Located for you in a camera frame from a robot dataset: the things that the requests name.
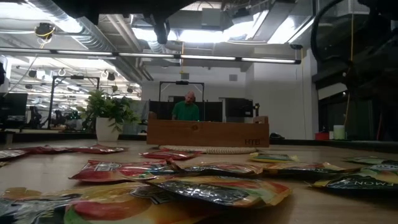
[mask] white planter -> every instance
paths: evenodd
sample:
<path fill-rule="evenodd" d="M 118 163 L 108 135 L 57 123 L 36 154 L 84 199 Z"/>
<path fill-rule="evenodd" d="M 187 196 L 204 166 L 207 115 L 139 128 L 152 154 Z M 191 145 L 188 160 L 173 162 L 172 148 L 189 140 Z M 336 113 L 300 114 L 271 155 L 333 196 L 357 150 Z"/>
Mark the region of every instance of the white planter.
<path fill-rule="evenodd" d="M 114 126 L 109 127 L 109 125 L 114 123 L 114 119 L 109 121 L 109 118 L 97 118 L 95 131 L 97 133 L 98 141 L 112 141 L 115 142 L 118 140 L 119 131 L 114 130 Z"/>

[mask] table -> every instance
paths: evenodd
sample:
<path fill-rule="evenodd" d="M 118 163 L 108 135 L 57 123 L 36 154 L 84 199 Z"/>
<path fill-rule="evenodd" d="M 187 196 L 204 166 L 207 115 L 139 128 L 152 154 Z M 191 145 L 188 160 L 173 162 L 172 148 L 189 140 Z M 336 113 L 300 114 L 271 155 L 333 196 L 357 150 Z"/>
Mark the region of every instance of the table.
<path fill-rule="evenodd" d="M 52 141 L 14 144 L 19 146 L 91 146 L 95 140 Z M 90 186 L 69 180 L 76 174 L 88 159 L 115 162 L 153 161 L 142 158 L 140 152 L 151 151 L 144 141 L 119 141 L 103 143 L 108 146 L 130 147 L 129 151 L 108 155 L 64 153 L 56 155 L 30 155 L 20 158 L 0 168 L 0 191 L 8 187 L 27 187 L 42 192 L 53 192 L 63 189 Z M 354 168 L 362 165 L 341 161 L 347 156 L 379 156 L 398 160 L 398 154 L 340 149 L 326 146 L 270 146 L 261 149 L 269 153 L 296 155 L 301 161 L 329 162 L 333 165 Z M 198 162 L 246 162 L 248 155 L 201 155 L 178 164 L 196 164 Z M 395 199 L 388 198 L 350 198 L 327 193 L 308 187 L 303 181 L 289 179 L 271 179 L 293 189 L 293 194 L 275 207 L 260 210 L 238 210 L 222 217 L 214 217 L 202 223 L 395 223 L 398 220 L 398 206 Z"/>

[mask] snack pouch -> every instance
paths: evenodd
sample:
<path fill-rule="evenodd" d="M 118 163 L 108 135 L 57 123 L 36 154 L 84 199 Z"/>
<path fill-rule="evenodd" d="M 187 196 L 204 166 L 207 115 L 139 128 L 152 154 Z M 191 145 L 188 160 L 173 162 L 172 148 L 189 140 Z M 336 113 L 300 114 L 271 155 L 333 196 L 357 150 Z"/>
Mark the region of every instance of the snack pouch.
<path fill-rule="evenodd" d="M 102 146 L 100 144 L 95 144 L 90 147 L 70 147 L 69 148 L 73 152 L 84 152 L 84 153 L 93 153 L 93 154 L 108 154 L 115 152 L 124 152 L 127 150 L 125 147 L 109 147 Z"/>
<path fill-rule="evenodd" d="M 199 156 L 201 152 L 183 152 L 183 151 L 172 151 L 172 150 L 161 150 L 155 152 L 144 152 L 140 153 L 141 156 L 151 159 L 173 159 L 184 161 Z"/>
<path fill-rule="evenodd" d="M 22 147 L 9 150 L 23 150 L 32 154 L 55 154 L 59 152 L 68 152 L 69 149 L 66 147 L 51 147 L 49 145 L 45 146 L 34 146 L 34 147 Z"/>
<path fill-rule="evenodd" d="M 262 173 L 262 168 L 251 164 L 230 162 L 202 162 L 194 166 L 181 167 L 182 172 L 200 175 L 239 175 L 250 176 Z"/>
<path fill-rule="evenodd" d="M 23 156 L 25 154 L 27 154 L 27 152 L 23 150 L 3 150 L 0 151 L 0 161 L 14 159 L 16 157 Z"/>
<path fill-rule="evenodd" d="M 85 182 L 112 182 L 120 180 L 147 180 L 158 175 L 173 175 L 174 164 L 166 161 L 155 162 L 106 162 L 88 161 L 79 173 L 70 179 Z"/>
<path fill-rule="evenodd" d="M 177 198 L 140 183 L 102 185 L 42 194 L 7 189 L 0 198 L 0 223 L 130 224 L 195 223 L 222 212 L 208 202 Z"/>
<path fill-rule="evenodd" d="M 254 152 L 250 154 L 250 159 L 256 162 L 298 162 L 297 156 L 288 156 L 285 154 L 268 154 L 261 152 Z"/>
<path fill-rule="evenodd" d="M 319 180 L 312 186 L 329 189 L 398 190 L 398 165 L 373 165 L 352 174 Z"/>
<path fill-rule="evenodd" d="M 355 162 L 360 164 L 398 164 L 398 161 L 393 161 L 390 159 L 382 159 L 376 156 L 361 156 L 361 157 L 347 157 L 345 158 L 347 162 Z"/>
<path fill-rule="evenodd" d="M 346 169 L 331 165 L 327 162 L 286 162 L 262 165 L 264 173 L 277 174 L 335 174 L 345 172 Z"/>
<path fill-rule="evenodd" d="M 277 205 L 291 193 L 288 187 L 280 184 L 236 177 L 177 177 L 169 180 L 159 178 L 148 183 L 186 197 L 244 208 Z"/>

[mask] potted plant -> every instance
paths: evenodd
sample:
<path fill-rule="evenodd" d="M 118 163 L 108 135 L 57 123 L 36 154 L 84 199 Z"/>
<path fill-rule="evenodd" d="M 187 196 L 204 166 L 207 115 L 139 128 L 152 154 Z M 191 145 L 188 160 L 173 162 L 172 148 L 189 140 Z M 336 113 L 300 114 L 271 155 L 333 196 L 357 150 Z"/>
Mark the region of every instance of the potted plant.
<path fill-rule="evenodd" d="M 130 105 L 130 98 L 115 98 L 117 87 L 113 87 L 111 95 L 103 90 L 89 92 L 90 96 L 87 109 L 77 106 L 78 111 L 83 112 L 81 117 L 95 121 L 95 130 L 98 141 L 117 141 L 119 133 L 123 130 L 124 123 L 133 123 L 138 120 Z"/>

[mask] man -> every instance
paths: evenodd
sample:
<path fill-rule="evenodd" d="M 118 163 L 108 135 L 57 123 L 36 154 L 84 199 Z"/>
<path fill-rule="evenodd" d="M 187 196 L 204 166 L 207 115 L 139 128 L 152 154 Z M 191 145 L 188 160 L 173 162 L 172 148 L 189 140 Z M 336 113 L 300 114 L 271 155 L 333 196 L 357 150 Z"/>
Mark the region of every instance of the man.
<path fill-rule="evenodd" d="M 193 102 L 195 101 L 195 94 L 189 91 L 185 95 L 185 101 L 181 101 L 174 106 L 173 120 L 179 121 L 198 121 L 199 107 Z"/>

